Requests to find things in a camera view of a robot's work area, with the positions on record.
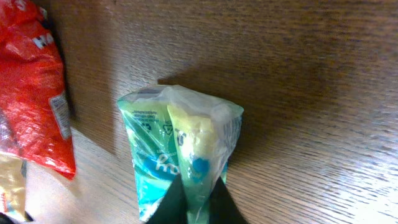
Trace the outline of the red snack bag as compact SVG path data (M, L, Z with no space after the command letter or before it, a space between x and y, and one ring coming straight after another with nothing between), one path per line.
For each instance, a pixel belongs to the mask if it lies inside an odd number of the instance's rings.
M1 152L72 180L76 164L63 62L47 12L1 1Z

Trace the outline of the yellow chip bag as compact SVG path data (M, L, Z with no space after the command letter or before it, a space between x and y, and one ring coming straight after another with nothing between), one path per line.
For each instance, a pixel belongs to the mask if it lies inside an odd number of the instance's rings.
M25 210L26 162L1 154L1 223L32 222Z

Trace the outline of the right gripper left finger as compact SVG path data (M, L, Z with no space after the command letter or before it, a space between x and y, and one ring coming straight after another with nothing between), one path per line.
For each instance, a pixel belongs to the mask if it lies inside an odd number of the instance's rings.
M146 224L187 224L187 199L181 175L176 175L153 216Z

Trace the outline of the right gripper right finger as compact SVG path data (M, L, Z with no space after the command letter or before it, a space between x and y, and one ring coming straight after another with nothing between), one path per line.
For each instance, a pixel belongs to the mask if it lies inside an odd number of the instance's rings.
M248 224L221 177L216 181L209 200L209 224Z

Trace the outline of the teal tissue pack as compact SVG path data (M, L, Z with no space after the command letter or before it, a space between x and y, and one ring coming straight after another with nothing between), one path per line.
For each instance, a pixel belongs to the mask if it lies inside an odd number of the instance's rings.
M131 145L139 218L148 221L180 176L189 223L208 223L208 199L226 180L243 107L180 85L156 85L117 102Z

